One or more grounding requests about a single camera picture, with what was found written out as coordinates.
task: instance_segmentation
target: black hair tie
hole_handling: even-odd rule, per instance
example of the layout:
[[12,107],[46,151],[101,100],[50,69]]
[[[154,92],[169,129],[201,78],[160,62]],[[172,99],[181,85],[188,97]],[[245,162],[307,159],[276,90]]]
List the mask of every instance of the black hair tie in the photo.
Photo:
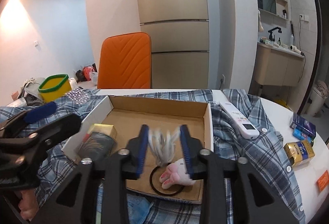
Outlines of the black hair tie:
[[154,187],[154,185],[153,185],[153,183],[152,183],[153,174],[154,174],[159,168],[160,168],[159,166],[155,167],[155,168],[152,170],[151,174],[150,174],[150,185],[151,185],[152,189],[153,189],[157,194],[159,194],[159,195],[161,195],[161,196],[175,196],[176,194],[179,194],[179,193],[184,189],[185,186],[182,186],[178,191],[176,191],[176,192],[174,192],[174,193],[169,193],[169,194],[168,194],[168,193],[160,192],[160,191],[158,191],[158,190]]

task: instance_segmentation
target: refrigerator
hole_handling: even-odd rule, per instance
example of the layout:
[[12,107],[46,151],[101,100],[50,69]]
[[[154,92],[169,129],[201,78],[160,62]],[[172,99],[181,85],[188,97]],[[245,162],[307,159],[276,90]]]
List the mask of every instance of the refrigerator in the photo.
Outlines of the refrigerator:
[[207,0],[138,0],[138,9],[151,37],[153,88],[207,88]]

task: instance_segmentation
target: green bucket rim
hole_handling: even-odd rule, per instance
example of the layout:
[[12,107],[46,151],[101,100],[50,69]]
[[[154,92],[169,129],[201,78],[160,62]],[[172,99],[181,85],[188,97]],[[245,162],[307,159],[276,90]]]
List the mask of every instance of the green bucket rim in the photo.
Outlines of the green bucket rim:
[[[49,80],[54,79],[54,78],[63,78],[62,81],[60,83],[58,83],[56,86],[51,87],[51,88],[42,88]],[[54,91],[57,91],[61,86],[63,86],[63,84],[65,83],[65,81],[68,80],[68,74],[58,74],[58,75],[52,75],[49,76],[48,78],[46,78],[40,85],[40,87],[38,88],[38,91],[40,93],[51,93]]]

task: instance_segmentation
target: red plastic bag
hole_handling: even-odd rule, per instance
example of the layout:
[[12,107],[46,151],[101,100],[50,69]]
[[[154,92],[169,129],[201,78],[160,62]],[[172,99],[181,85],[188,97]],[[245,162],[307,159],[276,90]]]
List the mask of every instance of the red plastic bag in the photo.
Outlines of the red plastic bag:
[[91,80],[89,73],[95,72],[93,67],[84,67],[82,71],[83,71],[83,75],[86,77],[87,80]]

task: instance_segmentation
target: black cable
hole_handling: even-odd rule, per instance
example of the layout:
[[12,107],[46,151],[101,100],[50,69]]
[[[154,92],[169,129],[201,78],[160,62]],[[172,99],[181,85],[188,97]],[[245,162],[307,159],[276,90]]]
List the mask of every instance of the black cable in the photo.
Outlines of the black cable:
[[302,49],[300,48],[300,30],[302,29],[302,22],[301,22],[301,17],[299,16],[299,49],[300,51],[302,51]]
[[[300,47],[300,30],[302,29],[302,22],[301,22],[301,17],[299,16],[299,49],[300,51],[302,51],[302,48]],[[303,74],[304,74],[304,68],[305,68],[305,64],[306,64],[306,56],[304,55],[305,57],[305,61],[304,61],[304,66],[303,66],[303,71],[302,71],[302,75],[300,76],[299,80],[298,80],[298,83],[300,82],[301,78],[303,77]]]
[[304,68],[305,68],[305,64],[306,64],[306,56],[304,55],[304,57],[305,57],[305,62],[304,62],[304,66],[303,66],[302,75],[300,76],[300,78],[299,78],[299,80],[298,80],[298,82],[297,82],[297,83],[299,83],[299,82],[300,82],[300,80],[301,80],[301,78],[302,78],[302,76],[303,76],[303,74],[304,74]]
[[286,101],[286,105],[288,105],[288,100],[289,100],[289,94],[290,94],[290,87],[291,87],[291,86],[289,86],[289,91],[288,91],[288,96],[287,96],[287,101]]

